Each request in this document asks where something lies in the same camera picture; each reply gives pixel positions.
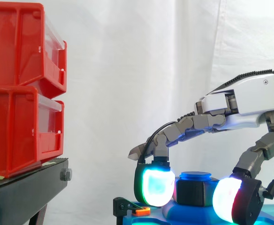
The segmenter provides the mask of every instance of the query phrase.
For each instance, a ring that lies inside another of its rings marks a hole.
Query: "glowing fingertip sensor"
[[[142,165],[135,172],[134,192],[137,201],[160,207],[169,202],[175,188],[175,174],[159,167]]]
[[[236,178],[220,180],[213,194],[213,208],[219,218],[233,223],[232,208],[242,181]]]

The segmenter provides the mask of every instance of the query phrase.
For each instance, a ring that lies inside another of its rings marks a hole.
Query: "blue object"
[[[255,225],[274,225],[274,205],[264,205],[262,210]],[[131,212],[128,211],[128,216],[123,218],[123,225],[231,224],[215,216],[216,214],[212,207],[183,206],[171,200],[163,207],[151,207],[150,216],[133,217]]]
[[[211,174],[208,172],[182,172],[180,175],[180,179],[208,181],[208,180],[211,180],[210,176]]]

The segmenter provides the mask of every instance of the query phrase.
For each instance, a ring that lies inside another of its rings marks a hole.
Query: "white backdrop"
[[[112,199],[134,200],[129,150],[238,74],[274,69],[274,0],[40,0],[68,43],[65,154],[73,180],[45,225],[112,225]],[[265,125],[171,148],[172,169],[231,174]],[[274,159],[258,179],[274,177]]]

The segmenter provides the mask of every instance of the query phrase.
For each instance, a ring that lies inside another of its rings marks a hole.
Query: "metal bolt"
[[[72,169],[62,169],[61,173],[60,173],[60,180],[63,181],[70,181],[72,178]]]

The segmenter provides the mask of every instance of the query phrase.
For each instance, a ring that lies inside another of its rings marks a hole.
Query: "red plastic bin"
[[[34,169],[63,153],[64,104],[34,87],[0,87],[0,176]]]
[[[66,42],[39,3],[0,2],[0,85],[30,85],[53,98],[66,92]]]

